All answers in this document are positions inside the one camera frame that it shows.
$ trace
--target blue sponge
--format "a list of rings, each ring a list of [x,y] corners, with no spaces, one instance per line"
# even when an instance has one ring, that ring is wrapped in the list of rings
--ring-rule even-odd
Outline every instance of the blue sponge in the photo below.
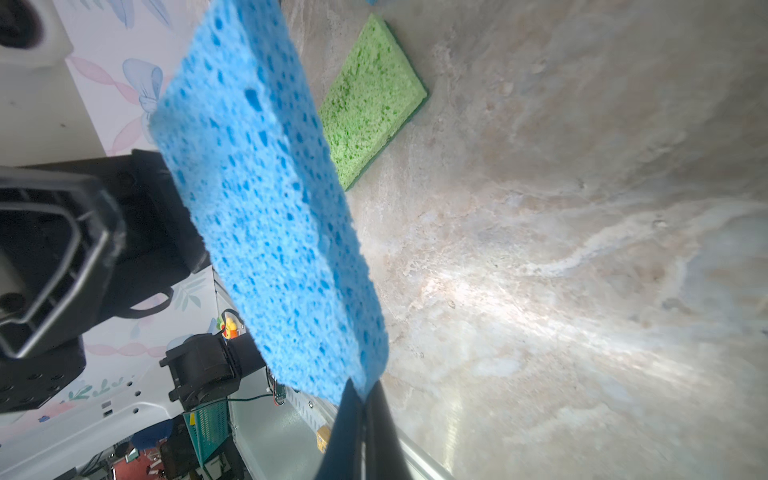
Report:
[[[278,381],[367,397],[384,319],[277,0],[213,1],[150,129]]]

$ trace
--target green sponge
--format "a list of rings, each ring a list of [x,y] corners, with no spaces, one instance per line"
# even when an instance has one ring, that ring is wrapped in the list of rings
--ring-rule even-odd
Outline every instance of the green sponge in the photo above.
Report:
[[[318,111],[344,190],[426,96],[386,23],[371,14]]]

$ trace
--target blue fabric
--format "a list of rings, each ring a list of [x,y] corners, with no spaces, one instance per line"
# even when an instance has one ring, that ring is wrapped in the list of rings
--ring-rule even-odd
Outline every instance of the blue fabric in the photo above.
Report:
[[[277,0],[214,0],[151,132],[275,377],[367,397],[384,319]]]
[[[131,437],[131,443],[139,452],[153,449],[162,439],[167,439],[174,430],[174,421],[166,420],[156,423],[144,430],[134,433]]]

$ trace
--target teal basket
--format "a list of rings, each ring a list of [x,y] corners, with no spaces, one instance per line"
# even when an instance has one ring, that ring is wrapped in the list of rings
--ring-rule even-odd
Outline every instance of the teal basket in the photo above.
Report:
[[[230,436],[227,402],[218,402],[195,412],[184,413],[197,461],[202,467],[219,445]]]

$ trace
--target stone surface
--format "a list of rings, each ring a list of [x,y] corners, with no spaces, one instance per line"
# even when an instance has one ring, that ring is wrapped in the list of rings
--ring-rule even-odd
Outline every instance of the stone surface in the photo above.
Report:
[[[316,104],[371,12],[431,97],[348,192],[399,426],[459,480],[768,475],[768,7],[284,0]]]

